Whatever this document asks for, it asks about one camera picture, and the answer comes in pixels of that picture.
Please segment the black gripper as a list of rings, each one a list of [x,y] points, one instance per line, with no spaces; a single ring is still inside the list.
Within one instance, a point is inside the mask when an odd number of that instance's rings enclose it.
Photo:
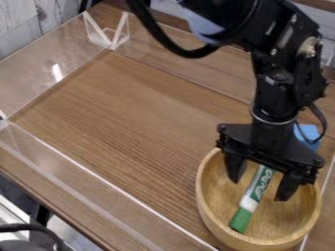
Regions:
[[[256,130],[248,124],[219,124],[217,133],[216,146],[225,154],[227,173],[233,183],[239,183],[244,174],[245,160],[284,175],[276,201],[288,201],[301,184],[315,183],[324,159],[299,142],[292,129],[284,137],[285,134],[275,129]]]

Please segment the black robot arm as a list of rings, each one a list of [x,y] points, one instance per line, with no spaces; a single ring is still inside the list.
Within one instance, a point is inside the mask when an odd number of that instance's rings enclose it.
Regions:
[[[315,183],[324,159],[299,142],[297,115],[320,112],[324,97],[323,46],[318,23],[291,0],[180,0],[193,34],[215,46],[231,43],[251,54],[256,89],[248,124],[220,124],[217,147],[229,179],[237,182],[251,160],[283,174],[275,199],[287,201]]]

